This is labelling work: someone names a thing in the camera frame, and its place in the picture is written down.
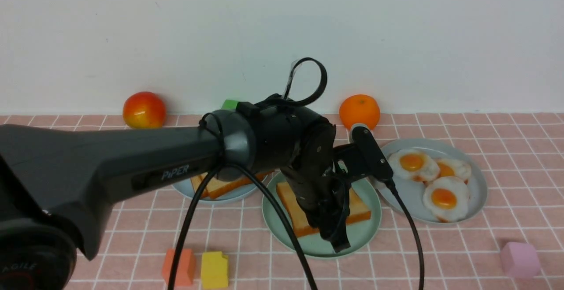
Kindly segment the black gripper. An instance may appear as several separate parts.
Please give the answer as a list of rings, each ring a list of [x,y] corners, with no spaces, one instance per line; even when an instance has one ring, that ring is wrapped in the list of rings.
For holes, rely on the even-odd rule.
[[[350,189],[351,182],[330,167],[319,174],[312,169],[283,167],[282,175],[306,214],[308,223],[319,229],[322,239],[330,243],[333,252],[341,253],[350,248],[346,230],[350,206],[344,207],[344,189]]]

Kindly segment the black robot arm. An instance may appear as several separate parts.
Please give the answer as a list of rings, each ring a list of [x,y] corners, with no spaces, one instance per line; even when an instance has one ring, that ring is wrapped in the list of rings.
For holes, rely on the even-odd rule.
[[[1,126],[1,288],[62,290],[77,250],[92,260],[115,204],[206,174],[248,177],[279,169],[310,225],[335,252],[346,233],[350,182],[337,168],[336,127],[301,101],[271,95],[198,126],[68,132]]]

